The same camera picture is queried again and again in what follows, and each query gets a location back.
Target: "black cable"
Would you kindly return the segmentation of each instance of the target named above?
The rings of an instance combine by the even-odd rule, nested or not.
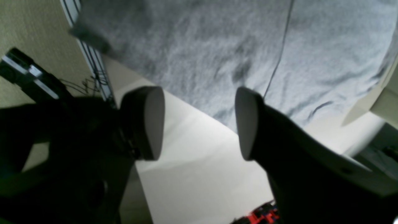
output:
[[[273,80],[273,78],[274,78],[274,76],[275,76],[276,70],[278,70],[279,63],[281,62],[281,59],[282,59],[283,50],[284,50],[284,48],[285,48],[285,40],[286,40],[286,36],[287,36],[287,29],[289,28],[290,15],[292,14],[292,8],[293,8],[294,2],[295,2],[295,0],[291,0],[291,1],[290,1],[289,12],[288,12],[288,14],[287,14],[287,21],[286,21],[286,26],[285,26],[285,32],[284,32],[284,34],[283,34],[283,39],[282,39],[282,49],[281,49],[281,53],[279,54],[278,62],[277,62],[276,66],[275,66],[275,68],[274,68],[274,70],[273,70],[273,72],[272,72],[271,79],[269,80],[267,89],[265,90],[265,93],[264,93],[264,95],[263,95],[263,100],[265,100],[265,96],[267,95],[269,86],[271,85],[271,82],[272,82],[272,80]]]
[[[70,14],[70,11],[69,11],[69,8],[68,8],[68,5],[66,4],[66,0],[63,0],[63,2],[64,2],[64,5],[65,5],[66,12],[68,13],[68,16],[69,16],[70,22],[72,23],[72,25],[74,25],[74,22],[73,22],[72,16],[71,16],[71,14]]]
[[[81,40],[79,40],[79,41],[80,41],[80,44],[82,45],[84,54],[86,55],[87,60],[88,60],[88,62],[90,63],[90,67],[91,67],[91,69],[94,71],[94,65],[93,65],[93,63],[95,63],[95,62],[93,62],[93,61],[90,60],[90,57],[88,56],[88,53],[87,53],[87,51],[86,51],[86,47],[87,47],[87,50],[88,50],[88,46],[86,45],[86,47],[84,47],[84,46],[85,46],[85,43],[83,43],[83,41],[81,41]]]
[[[93,63],[94,63],[94,75],[95,75],[95,79],[98,80],[98,79],[99,79],[99,77],[98,77],[98,69],[97,69],[97,65],[95,64],[93,55],[91,54],[90,48],[88,49],[88,53],[89,53],[89,55],[90,55],[91,60],[92,60]],[[100,83],[100,89],[101,89],[101,91],[102,91],[102,94],[105,96],[105,92],[104,92],[104,90],[102,89],[101,83]]]
[[[100,59],[99,59],[99,57],[98,57],[98,55],[97,55],[97,51],[94,51],[94,55],[95,55],[95,57],[96,57],[96,59],[97,59],[97,61],[98,61],[98,65],[100,66],[99,68],[101,69],[101,71],[104,71],[104,69],[103,69],[103,67],[102,67],[102,65],[101,65],[101,63],[100,63]]]
[[[101,72],[102,77],[100,77],[100,74],[98,71],[94,71],[95,75],[97,78],[94,78],[94,80],[99,81],[101,83],[101,85],[107,86],[108,85],[108,80],[106,79],[106,73],[105,72]]]
[[[79,90],[78,88],[76,88],[76,87],[74,87],[74,86],[70,86],[70,85],[68,85],[68,84],[64,84],[64,85],[65,85],[66,87],[72,88],[72,89],[74,89],[74,90],[80,92],[81,94],[84,94],[85,96],[88,96],[87,93],[85,93],[85,92]]]
[[[95,90],[95,91],[99,92],[99,90],[98,90],[97,87],[91,88],[91,87],[88,86],[88,84],[87,84],[87,85],[84,85],[84,84],[83,84],[83,85],[84,85],[84,88],[83,88],[83,87],[79,86],[79,85],[76,84],[76,83],[69,82],[69,81],[64,80],[64,79],[60,79],[60,81],[63,82],[63,83],[72,84],[72,85],[74,85],[76,88],[80,88],[81,91],[84,91],[84,92],[86,92],[86,93],[88,93],[89,90]]]
[[[90,78],[91,78],[91,79],[94,79],[94,80],[85,79],[85,80],[82,81],[82,85],[83,85],[87,90],[93,90],[93,96],[94,96],[96,92],[100,92],[100,90],[102,90],[102,89],[99,88],[99,87],[97,86],[97,82],[96,82],[96,81],[98,81],[97,79],[95,79],[94,77],[90,77]],[[88,83],[93,83],[93,84],[94,84],[94,88],[90,88],[90,87],[88,86]]]
[[[79,13],[79,12],[80,12],[80,10],[79,10],[79,8],[77,7],[76,0],[73,0],[73,4],[75,5],[76,11]]]

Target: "gray fabric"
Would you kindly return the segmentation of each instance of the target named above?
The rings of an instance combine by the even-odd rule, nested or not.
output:
[[[291,0],[87,1],[78,26],[102,37],[108,55],[233,130],[236,89],[263,94],[269,84],[266,103],[304,126],[378,82],[398,7],[396,0],[293,3],[283,52]]]

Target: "beige wall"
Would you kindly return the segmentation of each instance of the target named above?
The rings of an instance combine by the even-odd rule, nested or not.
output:
[[[91,76],[59,0],[0,0],[0,21],[1,56],[17,47],[58,78],[80,84]],[[33,101],[0,77],[0,108],[24,103]]]

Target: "wire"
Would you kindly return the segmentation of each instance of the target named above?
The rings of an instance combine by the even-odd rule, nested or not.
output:
[[[85,79],[84,81],[82,81],[82,84],[83,84],[84,87],[81,87],[81,86],[79,86],[79,85],[76,84],[76,83],[73,83],[73,82],[70,82],[70,81],[67,81],[67,80],[64,80],[64,79],[60,79],[60,81],[61,81],[66,87],[72,88],[72,89],[74,89],[74,90],[76,90],[76,91],[78,91],[78,92],[84,94],[85,96],[88,96],[88,95],[89,95],[89,91],[90,91],[90,90],[93,91],[92,96],[95,96],[95,93],[96,93],[96,92],[100,92],[100,89],[99,89],[98,86],[96,85],[95,81],[91,81],[91,80],[89,80],[89,79]],[[89,82],[90,82],[90,83],[94,83],[94,88],[91,88],[91,87],[88,86],[88,83],[89,83]]]
[[[71,16],[71,13],[69,11],[68,5],[66,4],[66,0],[63,0],[63,3],[64,3],[65,8],[66,8],[67,16],[69,17],[72,25],[74,26],[75,22],[74,22],[74,20],[73,20],[73,18]],[[74,7],[75,7],[76,11],[79,13],[80,9],[77,6],[76,0],[73,0],[73,4],[74,4]],[[102,64],[100,62],[100,56],[98,56],[96,50],[91,49],[91,47],[89,47],[86,43],[84,43],[81,40],[79,40],[79,42],[81,44],[81,47],[83,48],[83,52],[84,52],[84,54],[85,54],[85,56],[87,58],[87,61],[90,64],[91,70],[93,71],[94,77],[92,77],[92,78],[94,80],[90,81],[89,79],[86,79],[86,80],[82,81],[82,85],[85,88],[83,88],[83,87],[81,87],[81,86],[79,86],[79,85],[77,85],[75,83],[71,83],[71,82],[68,82],[68,84],[66,84],[65,86],[68,86],[69,88],[73,88],[73,89],[75,89],[75,90],[77,90],[77,91],[79,91],[81,93],[86,92],[86,93],[84,93],[85,95],[88,95],[88,90],[93,90],[93,94],[92,94],[93,96],[95,95],[96,92],[101,92],[102,95],[104,97],[106,97],[106,101],[111,102],[111,106],[115,106],[115,99],[113,97],[113,94],[109,93],[108,96],[107,96],[107,94],[105,94],[105,91],[103,89],[103,86],[109,86],[108,85],[109,81],[108,81],[108,78],[106,76],[105,69],[103,68],[103,66],[102,66]],[[94,52],[94,57],[97,59],[97,62],[98,62],[100,70],[97,69],[97,64],[96,64],[96,61],[94,60],[94,57],[93,57],[93,54],[91,53],[91,50]],[[93,82],[94,83],[94,89],[88,87],[88,83],[89,82]]]
[[[265,93],[264,93],[264,95],[263,95],[263,100],[265,100],[265,96],[266,96],[267,93],[268,93],[269,86],[271,85],[271,82],[272,82],[272,80],[273,80],[273,78],[274,78],[274,76],[275,76],[276,70],[278,70],[279,63],[281,62],[281,59],[282,59],[283,50],[285,49],[285,40],[286,40],[286,36],[287,36],[287,29],[289,28],[290,15],[292,14],[292,8],[293,8],[294,2],[295,2],[295,0],[291,0],[291,1],[290,1],[289,12],[288,12],[288,14],[287,14],[287,21],[286,21],[286,26],[285,26],[285,32],[284,32],[283,38],[282,38],[282,49],[281,49],[281,53],[279,54],[279,58],[278,58],[277,64],[276,64],[276,66],[275,66],[275,68],[274,68],[274,70],[273,70],[273,72],[272,72],[271,79],[269,80],[268,86],[267,86],[267,88],[266,88],[266,90],[265,90]]]

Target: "gray blanket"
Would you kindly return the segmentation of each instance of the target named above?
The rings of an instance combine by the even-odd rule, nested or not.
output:
[[[397,14],[396,0],[97,0],[75,29],[236,130],[239,86],[300,126],[352,106],[395,56]]]

